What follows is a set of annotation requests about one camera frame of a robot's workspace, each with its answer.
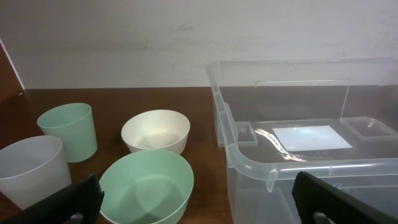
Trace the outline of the mint green small bowl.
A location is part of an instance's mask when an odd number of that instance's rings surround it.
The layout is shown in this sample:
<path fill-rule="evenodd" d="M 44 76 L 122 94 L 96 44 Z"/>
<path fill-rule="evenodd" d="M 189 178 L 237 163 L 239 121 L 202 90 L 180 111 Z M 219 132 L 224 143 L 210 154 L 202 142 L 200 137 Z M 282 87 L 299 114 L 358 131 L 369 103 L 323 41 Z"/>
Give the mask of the mint green small bowl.
<path fill-rule="evenodd" d="M 194 175 L 181 155 L 150 149 L 117 160 L 99 184 L 100 214 L 111 223 L 176 224 L 187 208 Z"/>

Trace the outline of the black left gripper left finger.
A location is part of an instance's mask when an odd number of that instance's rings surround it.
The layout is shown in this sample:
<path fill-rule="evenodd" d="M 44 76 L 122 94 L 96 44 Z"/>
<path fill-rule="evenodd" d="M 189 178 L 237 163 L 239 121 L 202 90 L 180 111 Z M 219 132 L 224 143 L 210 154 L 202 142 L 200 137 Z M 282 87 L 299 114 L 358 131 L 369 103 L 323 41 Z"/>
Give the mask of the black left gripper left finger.
<path fill-rule="evenodd" d="M 95 224 L 104 199 L 96 175 L 55 192 L 1 224 Z"/>

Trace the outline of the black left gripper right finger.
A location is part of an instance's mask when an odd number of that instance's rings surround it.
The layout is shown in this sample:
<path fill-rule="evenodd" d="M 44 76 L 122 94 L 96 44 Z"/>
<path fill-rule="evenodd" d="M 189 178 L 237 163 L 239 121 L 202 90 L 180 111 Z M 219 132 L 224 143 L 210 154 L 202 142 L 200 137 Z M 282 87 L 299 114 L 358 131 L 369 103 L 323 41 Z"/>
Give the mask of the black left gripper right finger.
<path fill-rule="evenodd" d="M 397 224 L 397 219 L 342 192 L 308 172 L 296 175 L 292 189 L 301 223 Z"/>

